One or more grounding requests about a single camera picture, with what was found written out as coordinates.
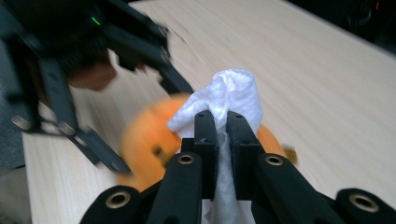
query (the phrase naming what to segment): orange pumpkin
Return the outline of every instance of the orange pumpkin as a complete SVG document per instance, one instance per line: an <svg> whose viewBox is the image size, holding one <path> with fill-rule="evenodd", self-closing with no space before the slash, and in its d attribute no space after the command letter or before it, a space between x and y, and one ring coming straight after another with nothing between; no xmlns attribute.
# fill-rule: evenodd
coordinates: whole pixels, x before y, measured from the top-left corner
<svg viewBox="0 0 396 224"><path fill-rule="evenodd" d="M188 94L172 95L144 109L132 120L120 144L120 154L132 173L119 175L120 185L142 191L163 178L166 164L181 146L181 139L167 128L166 123L188 98ZM260 126L257 135L267 153L285 156L265 126Z"/></svg>

